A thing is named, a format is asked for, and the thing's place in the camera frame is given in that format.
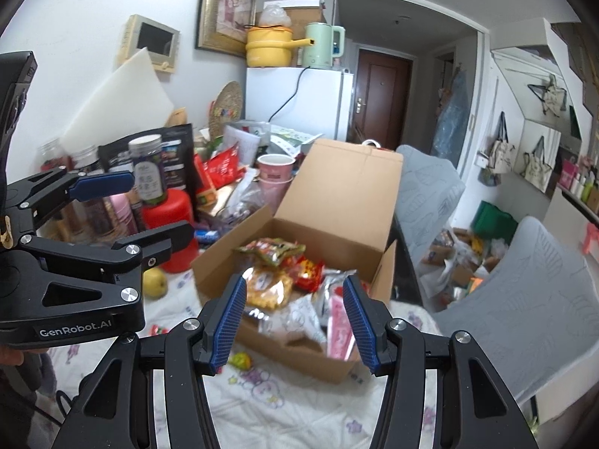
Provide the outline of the left hand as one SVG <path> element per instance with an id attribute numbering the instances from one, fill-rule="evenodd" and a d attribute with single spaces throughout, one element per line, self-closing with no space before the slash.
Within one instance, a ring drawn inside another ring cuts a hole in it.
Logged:
<path id="1" fill-rule="evenodd" d="M 20 366 L 24 362 L 25 354 L 43 354 L 47 349 L 17 350 L 10 346 L 0 346 L 0 364 L 3 366 Z"/>

